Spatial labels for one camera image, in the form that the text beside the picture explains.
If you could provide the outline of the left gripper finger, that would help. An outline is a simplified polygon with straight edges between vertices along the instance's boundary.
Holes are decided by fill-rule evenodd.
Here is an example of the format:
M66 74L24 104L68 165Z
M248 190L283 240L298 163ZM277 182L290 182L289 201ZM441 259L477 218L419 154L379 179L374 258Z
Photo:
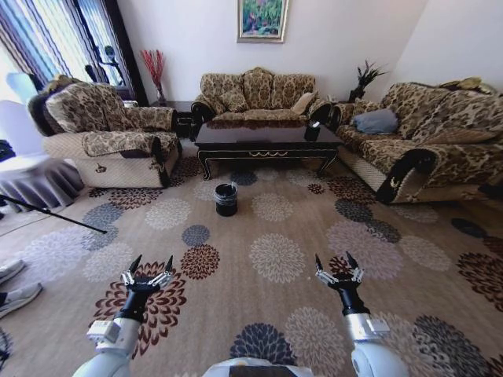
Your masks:
M170 256L165 266L164 272L152 278L151 285L158 287L165 287L166 285L168 285L172 279L172 265L173 265L173 256Z
M132 261L130 264L129 268L121 273L121 280L124 285L133 285L135 284L134 280L134 274L136 270L138 269L138 266L140 264L142 255L140 254L136 259Z

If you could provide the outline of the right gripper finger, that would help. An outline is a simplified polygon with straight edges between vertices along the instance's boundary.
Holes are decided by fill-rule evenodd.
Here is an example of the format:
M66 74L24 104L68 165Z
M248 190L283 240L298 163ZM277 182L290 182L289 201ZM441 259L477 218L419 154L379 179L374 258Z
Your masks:
M365 270L361 269L359 267L358 262L353 258L353 256L347 251L347 262L348 265L350 266L350 271L351 271L351 281L355 283L361 283Z
M323 270L322 263L318 255L315 255L315 265L316 273L315 276L326 285L333 285L337 282L337 279Z

